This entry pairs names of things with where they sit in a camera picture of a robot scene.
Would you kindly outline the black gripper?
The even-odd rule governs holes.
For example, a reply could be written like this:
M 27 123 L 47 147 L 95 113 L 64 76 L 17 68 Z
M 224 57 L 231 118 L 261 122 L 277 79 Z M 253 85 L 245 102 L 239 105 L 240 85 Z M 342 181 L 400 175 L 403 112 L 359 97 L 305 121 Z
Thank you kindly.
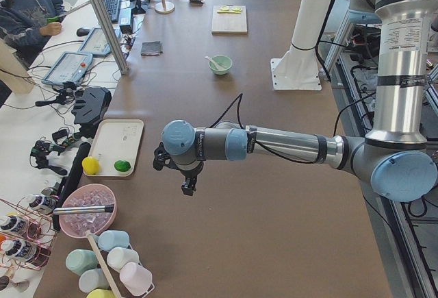
M 185 176 L 181 185 L 184 195 L 193 195 L 196 192 L 197 176 L 203 170 L 203 161 L 196 160 L 194 165 L 178 165 L 165 150 L 163 142 L 160 142 L 154 150 L 153 168 L 161 171 L 164 167 L 180 171 Z

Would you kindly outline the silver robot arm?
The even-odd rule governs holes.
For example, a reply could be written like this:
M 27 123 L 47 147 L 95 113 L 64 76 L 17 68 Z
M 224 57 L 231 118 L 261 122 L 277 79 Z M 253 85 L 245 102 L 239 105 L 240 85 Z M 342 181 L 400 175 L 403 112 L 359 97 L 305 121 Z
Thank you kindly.
M 420 134 L 428 33 L 436 9 L 437 0 L 350 0 L 351 19 L 364 14 L 369 22 L 382 24 L 374 124 L 364 138 L 301 134 L 222 119 L 195 128 L 175 120 L 163 129 L 154 168 L 180 171 L 182 191 L 192 195 L 204 161 L 271 153 L 351 173 L 393 201 L 419 199 L 437 183 L 437 166 Z

